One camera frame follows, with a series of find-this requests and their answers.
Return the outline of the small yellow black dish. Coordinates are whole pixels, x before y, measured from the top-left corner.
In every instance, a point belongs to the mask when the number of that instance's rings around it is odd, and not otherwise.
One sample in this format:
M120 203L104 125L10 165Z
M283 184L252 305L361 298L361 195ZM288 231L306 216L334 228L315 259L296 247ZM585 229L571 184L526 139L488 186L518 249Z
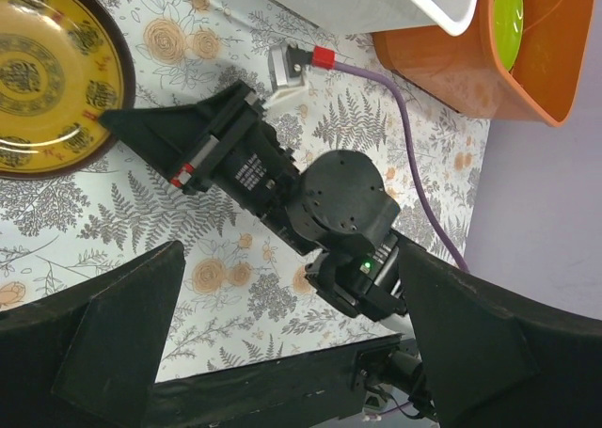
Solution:
M116 142L99 116L134 102L129 47L98 0L1 0L3 178L90 165Z

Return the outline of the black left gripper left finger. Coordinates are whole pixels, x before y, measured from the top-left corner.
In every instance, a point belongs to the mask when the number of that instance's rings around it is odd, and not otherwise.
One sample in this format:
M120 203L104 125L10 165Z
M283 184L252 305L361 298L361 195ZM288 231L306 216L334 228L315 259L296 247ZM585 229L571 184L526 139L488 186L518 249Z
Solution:
M167 242L1 313L4 427L139 427L185 267Z

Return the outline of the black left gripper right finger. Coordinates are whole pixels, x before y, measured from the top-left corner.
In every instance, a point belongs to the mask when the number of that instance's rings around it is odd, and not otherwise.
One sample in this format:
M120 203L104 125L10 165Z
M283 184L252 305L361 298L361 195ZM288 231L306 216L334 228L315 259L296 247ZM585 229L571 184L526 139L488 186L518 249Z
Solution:
M443 427L598 427L601 323L401 249L404 298Z

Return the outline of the white plastic bin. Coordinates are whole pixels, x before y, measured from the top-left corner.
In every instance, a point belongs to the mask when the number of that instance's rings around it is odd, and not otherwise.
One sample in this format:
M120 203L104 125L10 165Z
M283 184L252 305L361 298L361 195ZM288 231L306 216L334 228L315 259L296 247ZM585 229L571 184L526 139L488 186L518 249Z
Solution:
M469 27L477 0L272 0L335 34L435 26L457 37Z

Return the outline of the green plate in orange bin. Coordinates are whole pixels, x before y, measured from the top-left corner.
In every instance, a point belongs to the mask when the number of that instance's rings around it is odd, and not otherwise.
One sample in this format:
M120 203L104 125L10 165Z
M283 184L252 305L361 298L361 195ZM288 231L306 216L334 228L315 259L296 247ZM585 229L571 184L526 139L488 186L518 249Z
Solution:
M494 37L498 57L506 71L517 59L524 26L524 0L494 0Z

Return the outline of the orange plastic bin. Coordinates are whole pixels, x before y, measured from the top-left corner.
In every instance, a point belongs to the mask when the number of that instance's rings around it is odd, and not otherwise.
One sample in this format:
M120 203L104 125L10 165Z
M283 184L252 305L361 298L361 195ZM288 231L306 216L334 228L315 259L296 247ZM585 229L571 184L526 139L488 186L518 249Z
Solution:
M510 70L496 51L494 0L477 0L460 36L424 26L372 40L384 68L463 115L560 127L576 99L594 7L594 0L524 0L525 28Z

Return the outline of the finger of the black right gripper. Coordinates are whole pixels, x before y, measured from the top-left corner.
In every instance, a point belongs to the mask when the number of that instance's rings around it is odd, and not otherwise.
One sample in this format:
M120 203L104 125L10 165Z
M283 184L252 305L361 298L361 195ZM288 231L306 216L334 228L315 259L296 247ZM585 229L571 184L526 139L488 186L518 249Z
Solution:
M221 98L160 108L110 109L101 125L165 179L173 179L205 146Z

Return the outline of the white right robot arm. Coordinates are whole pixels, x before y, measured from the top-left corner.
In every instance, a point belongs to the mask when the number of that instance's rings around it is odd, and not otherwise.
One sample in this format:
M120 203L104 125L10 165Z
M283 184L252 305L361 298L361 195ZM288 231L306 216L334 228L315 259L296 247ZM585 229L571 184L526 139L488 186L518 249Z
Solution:
M334 309L412 332L397 271L400 208L366 154L328 151L299 169L243 82L198 103L110 109L99 122L182 193L217 187L297 254L313 254L307 279Z

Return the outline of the floral patterned table mat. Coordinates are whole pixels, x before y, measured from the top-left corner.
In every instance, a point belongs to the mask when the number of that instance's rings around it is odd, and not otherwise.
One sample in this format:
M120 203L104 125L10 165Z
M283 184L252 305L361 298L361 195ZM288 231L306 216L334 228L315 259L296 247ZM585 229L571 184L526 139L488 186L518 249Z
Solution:
M268 98L268 51L285 41L383 72L369 36L324 31L270 0L98 1L129 47L140 108L194 103L237 81ZM306 259L222 191L187 197L120 143L66 175L1 175L1 311L173 240L186 268L161 381L385 333L323 302L305 280Z

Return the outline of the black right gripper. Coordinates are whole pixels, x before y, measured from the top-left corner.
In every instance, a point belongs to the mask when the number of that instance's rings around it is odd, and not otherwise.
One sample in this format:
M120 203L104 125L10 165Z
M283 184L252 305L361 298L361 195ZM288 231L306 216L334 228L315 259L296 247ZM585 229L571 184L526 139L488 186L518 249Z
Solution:
M400 208L372 160L335 150L300 170L263 112L244 83L171 109L171 183L185 194L217 186L295 252L314 253L306 278L334 309L379 323L405 317Z

